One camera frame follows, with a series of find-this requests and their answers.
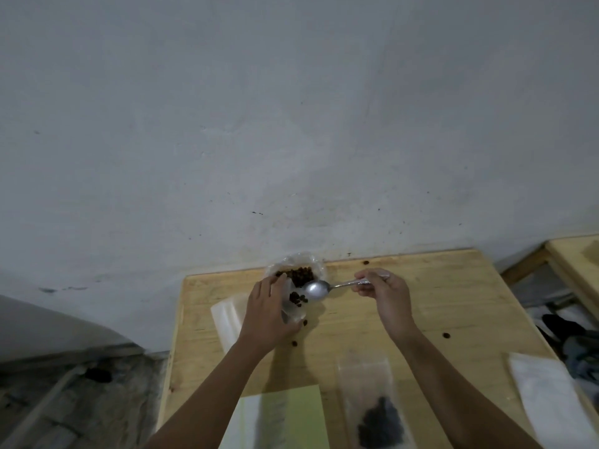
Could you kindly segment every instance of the right hand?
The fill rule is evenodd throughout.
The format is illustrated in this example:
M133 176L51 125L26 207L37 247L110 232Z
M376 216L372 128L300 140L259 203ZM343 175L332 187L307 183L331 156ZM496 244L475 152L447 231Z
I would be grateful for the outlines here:
M388 273L383 279L378 273ZM412 317L410 289L406 281L385 269L363 269L355 274L357 279L366 278L371 285L353 286L352 290L360 296L373 297L376 300L378 316L385 330L395 342L414 331L416 324Z

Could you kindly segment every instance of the spoon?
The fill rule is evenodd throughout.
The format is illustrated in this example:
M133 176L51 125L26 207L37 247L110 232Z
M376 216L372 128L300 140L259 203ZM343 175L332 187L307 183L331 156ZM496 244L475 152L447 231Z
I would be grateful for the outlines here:
M378 275L383 280L389 278L389 274L385 272L378 273ZM302 287L302 291L306 294L308 300L320 301L321 299L325 299L326 295L329 294L332 289L348 287L351 285L370 285L370 281L364 277L362 279L354 279L337 285L331 285L325 280L312 280Z

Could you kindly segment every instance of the transparent bag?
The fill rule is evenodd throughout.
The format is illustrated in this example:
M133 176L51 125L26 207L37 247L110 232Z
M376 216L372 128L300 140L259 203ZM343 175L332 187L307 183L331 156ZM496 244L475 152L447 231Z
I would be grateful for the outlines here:
M291 279L285 281L281 307L281 318L285 323L297 322L305 318L305 308L299 308L289 301L289 293L295 289ZM223 351L227 353L239 339L241 326L246 317L247 299L250 292L234 294L217 302L210 308L216 332L221 340Z
M311 254L310 252L298 252L287 255L278 262L266 267L264 276L275 275L277 271L288 271L290 269L311 267L314 277L320 280L327 280L325 263Z
M352 449L415 448L383 353L349 352L337 375Z

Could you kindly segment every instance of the floor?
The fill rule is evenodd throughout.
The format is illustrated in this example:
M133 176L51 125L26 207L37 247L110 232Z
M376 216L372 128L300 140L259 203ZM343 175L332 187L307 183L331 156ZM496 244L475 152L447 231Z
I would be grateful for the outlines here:
M98 375L75 377L45 408L19 449L134 449L147 440L158 417L166 360L134 355L102 361L96 367L100 373L110 372L111 381L99 383L109 378ZM71 368L29 370L0 378L0 441Z

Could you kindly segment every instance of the concrete wall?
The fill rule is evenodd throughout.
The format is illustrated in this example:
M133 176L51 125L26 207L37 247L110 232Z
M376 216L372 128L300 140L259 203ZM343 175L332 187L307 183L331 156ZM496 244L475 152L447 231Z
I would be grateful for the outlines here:
M0 362L130 341L98 324L1 294L0 340Z
M11 298L164 350L186 273L599 230L597 0L1 5Z

